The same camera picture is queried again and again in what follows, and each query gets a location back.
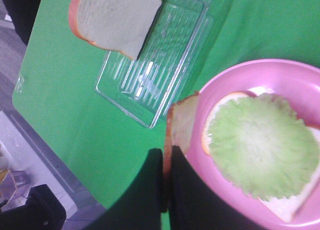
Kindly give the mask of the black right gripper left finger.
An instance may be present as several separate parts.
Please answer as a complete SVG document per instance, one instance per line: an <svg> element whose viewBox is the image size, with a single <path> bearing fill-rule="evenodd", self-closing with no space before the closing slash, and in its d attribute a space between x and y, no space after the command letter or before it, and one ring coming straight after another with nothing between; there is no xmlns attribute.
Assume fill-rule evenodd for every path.
<svg viewBox="0 0 320 230"><path fill-rule="evenodd" d="M86 229L160 230L162 197L163 154L160 149L151 149L128 189Z"/></svg>

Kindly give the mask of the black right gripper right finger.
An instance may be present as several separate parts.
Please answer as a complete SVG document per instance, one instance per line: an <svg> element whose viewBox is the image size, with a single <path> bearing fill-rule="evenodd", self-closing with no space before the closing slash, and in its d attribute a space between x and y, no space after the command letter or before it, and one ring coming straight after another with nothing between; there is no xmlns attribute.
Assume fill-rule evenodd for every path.
<svg viewBox="0 0 320 230"><path fill-rule="evenodd" d="M178 146L171 154L172 230L263 230L225 203L201 180Z"/></svg>

